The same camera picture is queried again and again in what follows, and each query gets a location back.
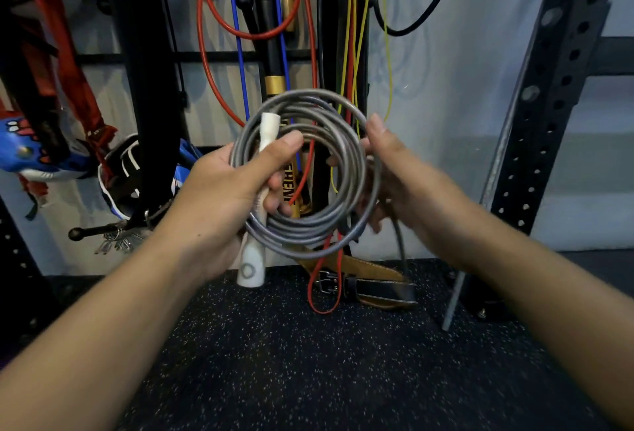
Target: belt buckle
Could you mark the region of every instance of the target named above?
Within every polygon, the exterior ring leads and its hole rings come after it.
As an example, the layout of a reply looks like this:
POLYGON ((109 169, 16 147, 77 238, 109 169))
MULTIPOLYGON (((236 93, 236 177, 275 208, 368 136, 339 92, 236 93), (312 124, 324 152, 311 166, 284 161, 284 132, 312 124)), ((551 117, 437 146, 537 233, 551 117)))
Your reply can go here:
POLYGON ((336 273, 322 270, 319 272, 319 281, 317 281, 317 286, 319 291, 324 294, 334 294, 339 291, 337 281, 338 279, 336 273))

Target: person's right hand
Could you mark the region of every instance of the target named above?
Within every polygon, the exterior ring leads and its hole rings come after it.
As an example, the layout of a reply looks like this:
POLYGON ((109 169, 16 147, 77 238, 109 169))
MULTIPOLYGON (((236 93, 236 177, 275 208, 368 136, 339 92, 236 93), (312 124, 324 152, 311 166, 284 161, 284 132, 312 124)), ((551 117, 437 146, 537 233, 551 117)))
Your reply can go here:
MULTIPOLYGON (((391 202, 398 219, 414 230, 432 253, 469 271, 479 234, 492 216, 444 172, 412 154, 377 114, 370 117, 366 131, 369 143, 365 146, 384 165, 380 197, 391 202)), ((386 217, 385 208, 377 205, 369 225, 379 232, 386 217)))

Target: person's left hand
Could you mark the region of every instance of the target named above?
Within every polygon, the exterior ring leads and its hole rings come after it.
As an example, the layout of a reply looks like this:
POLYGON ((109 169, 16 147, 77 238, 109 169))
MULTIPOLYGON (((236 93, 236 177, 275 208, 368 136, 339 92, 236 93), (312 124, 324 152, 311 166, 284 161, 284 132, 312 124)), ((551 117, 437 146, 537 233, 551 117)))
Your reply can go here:
POLYGON ((238 232, 265 184, 271 189, 264 200, 266 211, 290 214, 290 206, 281 198, 279 170, 303 142, 301 132, 292 131, 237 169, 228 163, 233 144, 203 156, 147 246, 175 257, 175 265, 201 278, 201 284, 224 273, 238 255, 238 232))

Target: coiled gray cable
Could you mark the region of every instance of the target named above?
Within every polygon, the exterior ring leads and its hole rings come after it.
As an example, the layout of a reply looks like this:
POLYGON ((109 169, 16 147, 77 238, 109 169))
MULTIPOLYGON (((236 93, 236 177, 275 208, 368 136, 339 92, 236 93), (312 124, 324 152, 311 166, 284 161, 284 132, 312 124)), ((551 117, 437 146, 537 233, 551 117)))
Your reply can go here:
POLYGON ((325 145, 338 160, 337 195, 333 202, 319 212, 300 219, 291 219, 280 213, 269 215, 266 226, 251 212, 246 222, 247 231, 268 249, 292 259, 319 259, 336 252, 356 239, 365 228, 378 197, 381 180, 381 162, 374 156, 373 180, 369 196, 370 205, 359 220, 337 243, 327 249, 303 251, 297 247, 314 247, 328 238, 337 227, 347 220, 348 215, 359 202, 368 174, 365 150, 355 131, 343 117, 337 114, 339 104, 349 110, 365 128, 365 116, 345 97, 326 89, 302 89, 286 91, 268 99, 256 115, 251 116, 239 135, 229 163, 239 167, 254 155, 255 143, 259 138, 260 121, 263 112, 279 114, 282 119, 307 119, 315 122, 295 122, 280 129, 280 135, 297 129, 307 140, 314 139, 325 145))

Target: forearm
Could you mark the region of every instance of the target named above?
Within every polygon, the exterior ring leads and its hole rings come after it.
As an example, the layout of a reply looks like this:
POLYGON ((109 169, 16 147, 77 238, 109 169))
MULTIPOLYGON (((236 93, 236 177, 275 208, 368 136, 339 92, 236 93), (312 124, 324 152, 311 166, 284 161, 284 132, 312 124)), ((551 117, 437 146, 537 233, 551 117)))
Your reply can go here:
POLYGON ((115 425, 197 288, 162 252, 144 244, 0 373, 0 429, 115 425))
POLYGON ((634 428, 634 300, 492 216, 476 241, 476 273, 612 419, 634 428))

